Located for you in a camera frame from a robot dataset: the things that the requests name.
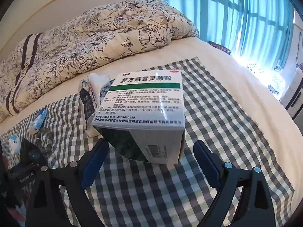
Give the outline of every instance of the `barcode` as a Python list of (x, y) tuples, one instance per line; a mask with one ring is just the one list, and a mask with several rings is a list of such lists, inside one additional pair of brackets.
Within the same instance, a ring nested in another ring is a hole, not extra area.
[(157, 145), (148, 145), (148, 148), (154, 158), (161, 158)]

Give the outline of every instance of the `white medicine box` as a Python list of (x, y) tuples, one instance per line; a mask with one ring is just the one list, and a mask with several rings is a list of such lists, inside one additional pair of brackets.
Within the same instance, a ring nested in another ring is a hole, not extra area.
[(181, 72), (118, 75), (92, 125), (125, 158), (177, 164), (184, 149)]

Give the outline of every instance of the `blue curtain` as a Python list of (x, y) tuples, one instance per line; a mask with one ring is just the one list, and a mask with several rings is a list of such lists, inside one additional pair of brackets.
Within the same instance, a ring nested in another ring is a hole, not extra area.
[(200, 39), (229, 48), (260, 69), (283, 67), (293, 33), (289, 0), (166, 0), (198, 27)]

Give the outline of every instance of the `blue gripper pad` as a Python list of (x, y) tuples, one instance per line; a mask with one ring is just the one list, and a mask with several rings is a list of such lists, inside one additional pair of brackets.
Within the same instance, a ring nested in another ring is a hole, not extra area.
[(86, 190), (87, 187), (92, 186), (108, 153), (109, 144), (105, 140), (102, 140), (101, 145), (99, 145), (97, 151), (94, 153), (83, 170), (81, 182), (81, 187), (83, 190)]
[(208, 184), (217, 191), (221, 188), (220, 171), (223, 162), (216, 155), (213, 154), (208, 147), (199, 140), (194, 143), (194, 157), (196, 158)]

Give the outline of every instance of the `white wall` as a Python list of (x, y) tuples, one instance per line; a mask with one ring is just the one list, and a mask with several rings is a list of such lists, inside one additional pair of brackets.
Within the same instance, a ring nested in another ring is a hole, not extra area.
[(60, 25), (95, 6), (121, 0), (14, 0), (0, 21), (0, 60), (32, 33)]
[[(284, 74), (283, 77), (286, 81), (286, 88), (289, 86), (292, 78), (294, 76), (294, 72), (296, 69), (296, 58), (298, 52), (298, 43), (299, 43), (299, 33), (302, 32), (303, 34), (303, 21), (301, 20), (297, 11), (295, 11), (295, 25), (294, 25), (294, 33), (292, 36), (291, 46), (287, 61), (284, 66)], [(303, 50), (302, 50), (302, 41), (300, 42), (300, 50), (299, 50), (299, 58), (298, 63), (303, 63)]]

